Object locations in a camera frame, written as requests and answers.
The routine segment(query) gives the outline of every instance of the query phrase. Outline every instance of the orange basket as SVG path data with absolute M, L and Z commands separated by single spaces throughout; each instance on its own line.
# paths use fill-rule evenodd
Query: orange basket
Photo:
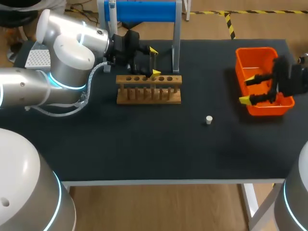
M 256 74 L 269 74 L 273 67 L 273 59 L 278 57 L 272 47 L 239 48 L 236 50 L 236 75 L 241 87 L 242 95 L 259 95 L 267 93 L 271 86 L 271 80 L 263 81 L 260 84 L 246 86 L 245 80 Z M 252 116 L 281 116 L 287 110 L 293 108 L 295 102 L 292 96 L 284 97 L 277 93 L 276 101 L 247 105 L 247 110 Z

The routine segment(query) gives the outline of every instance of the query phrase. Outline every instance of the black table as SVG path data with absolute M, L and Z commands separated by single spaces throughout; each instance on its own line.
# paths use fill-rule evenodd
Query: black table
M 171 42 L 147 43 L 159 51 L 157 69 L 171 74 Z M 281 117 L 252 117 L 238 103 L 235 50 L 264 46 L 293 60 L 284 40 L 182 41 L 181 105 L 117 105 L 116 74 L 127 71 L 113 68 L 96 72 L 79 114 L 5 109 L 0 127 L 30 140 L 62 181 L 284 179 L 308 140 L 308 95 Z

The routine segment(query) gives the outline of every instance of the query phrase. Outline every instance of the cable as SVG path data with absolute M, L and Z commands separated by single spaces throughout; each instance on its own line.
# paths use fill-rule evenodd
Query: cable
M 72 3 L 72 4 L 70 4 L 70 5 L 71 5 L 71 6 L 74 6 L 74 5 L 81 5 L 81 4 L 88 3 L 88 2 L 90 2 L 90 1 L 92 1 L 92 0 L 87 0 L 87 1 L 84 1 L 84 2 L 78 2 L 78 3 Z
M 82 11 L 80 11 L 80 10 L 75 9 L 74 7 L 71 7 L 71 9 L 66 9 L 65 12 L 74 12 L 74 13 L 81 14 L 82 16 L 85 16 L 90 22 L 94 22 L 94 23 L 96 24 L 96 26 L 97 26 L 98 23 L 99 23 L 99 22 L 98 22 L 98 18 L 92 16 L 93 18 L 96 19 L 96 21 L 93 21 L 92 19 L 90 19 L 90 18 L 86 15 L 86 13 L 84 13 L 84 12 L 82 12 Z
M 89 79 L 88 79 L 88 90 L 87 90 L 87 95 L 86 95 L 86 98 L 83 102 L 80 102 L 80 107 L 78 107 L 77 109 L 71 111 L 71 112 L 67 112 L 67 113 L 63 113 L 63 114 L 56 114 L 56 113 L 51 113 L 51 112 L 47 112 L 45 111 L 44 109 L 41 109 L 40 107 L 38 106 L 31 106 L 30 108 L 33 108 L 45 115 L 48 115 L 48 116 L 51 116 L 51 117 L 65 117 L 65 116 L 71 116 L 77 112 L 79 112 L 82 108 L 84 108 L 88 102 L 89 102 L 89 97 L 90 97 L 90 92 L 91 92 L 91 82 L 92 82 L 92 78 L 93 78 L 93 75 L 94 73 L 96 72 L 97 69 L 99 69 L 100 67 L 102 66 L 106 66 L 108 65 L 108 62 L 103 62 L 103 63 L 100 63 L 100 64 L 97 64 L 93 69 L 92 71 L 90 72 L 90 75 L 89 75 Z

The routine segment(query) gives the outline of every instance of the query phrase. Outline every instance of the blue bar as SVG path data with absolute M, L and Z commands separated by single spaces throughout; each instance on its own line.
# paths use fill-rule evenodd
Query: blue bar
M 108 1 L 104 2 L 105 19 L 110 21 Z M 116 15 L 120 22 L 175 22 L 173 1 L 117 1 Z

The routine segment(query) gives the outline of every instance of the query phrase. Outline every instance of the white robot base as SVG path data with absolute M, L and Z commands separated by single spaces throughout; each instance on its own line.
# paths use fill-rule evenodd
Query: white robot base
M 0 230 L 74 231 L 74 202 L 36 148 L 4 129 L 0 148 Z

